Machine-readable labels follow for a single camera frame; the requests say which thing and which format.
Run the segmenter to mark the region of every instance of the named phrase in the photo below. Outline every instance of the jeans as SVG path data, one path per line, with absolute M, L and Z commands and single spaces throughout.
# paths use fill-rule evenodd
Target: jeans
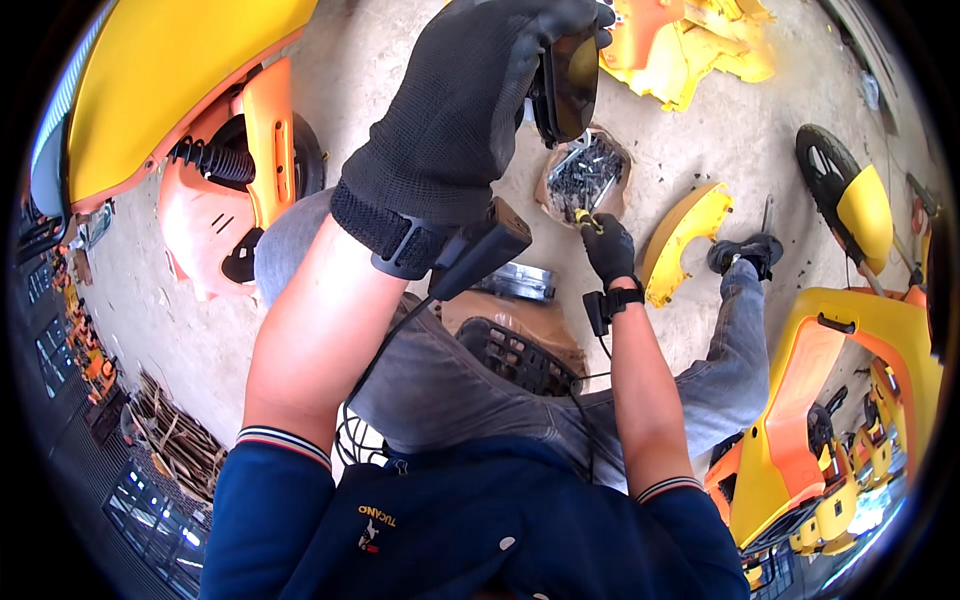
M 329 212 L 331 194 L 332 189 L 325 190 L 296 203 L 257 244 L 254 273 L 268 306 L 306 256 Z M 707 360 L 695 361 L 676 377 L 691 457 L 753 424 L 770 389 L 763 289 L 753 265 L 734 262 L 722 277 L 720 296 Z M 405 294 L 393 324 L 418 301 Z M 594 481 L 626 491 L 612 390 L 579 400 L 599 446 Z M 588 476 L 589 437 L 573 400 L 536 396 L 494 374 L 430 311 L 398 332 L 350 409 L 397 452 L 436 450 L 490 436 L 526 436 L 547 444 Z

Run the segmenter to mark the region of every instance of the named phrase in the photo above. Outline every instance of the shock absorber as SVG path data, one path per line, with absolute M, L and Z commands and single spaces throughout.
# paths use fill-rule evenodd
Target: shock absorber
M 192 164 L 204 175 L 209 174 L 223 180 L 251 183 L 256 174 L 253 158 L 226 146 L 207 145 L 203 140 L 193 140 L 187 135 L 177 142 L 168 156 L 174 164 L 182 158 L 185 164 Z

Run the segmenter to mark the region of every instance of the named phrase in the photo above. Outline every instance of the pile of wood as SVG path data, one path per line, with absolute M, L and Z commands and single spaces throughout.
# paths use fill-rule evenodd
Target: pile of wood
M 144 371 L 140 372 L 136 402 L 131 402 L 130 408 L 150 445 L 156 470 L 177 482 L 187 497 L 212 505 L 227 449 L 176 408 Z

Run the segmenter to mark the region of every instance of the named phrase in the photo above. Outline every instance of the striped sleeve trim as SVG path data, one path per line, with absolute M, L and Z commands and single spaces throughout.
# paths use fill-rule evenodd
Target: striped sleeve trim
M 240 433 L 237 434 L 237 443 L 241 444 L 243 442 L 260 442 L 262 444 L 278 445 L 288 450 L 293 450 L 303 456 L 312 458 L 332 472 L 330 468 L 330 457 L 326 455 L 326 452 L 320 450 L 304 438 L 295 436 L 292 433 L 287 433 L 281 429 L 259 425 L 244 427 L 240 430 Z
M 677 488 L 696 488 L 701 492 L 704 491 L 704 485 L 693 477 L 671 477 L 647 488 L 645 492 L 636 497 L 636 503 L 643 504 L 656 495 Z

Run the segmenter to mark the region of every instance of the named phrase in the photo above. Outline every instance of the forearm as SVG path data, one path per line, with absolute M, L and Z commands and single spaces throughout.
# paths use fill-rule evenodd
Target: forearm
M 636 287 L 628 277 L 611 288 Z M 684 409 L 642 304 L 613 316 L 612 384 L 616 428 L 631 496 L 664 479 L 692 476 Z
M 289 431 L 329 452 L 337 407 L 383 341 L 407 281 L 327 217 L 256 337 L 243 426 Z

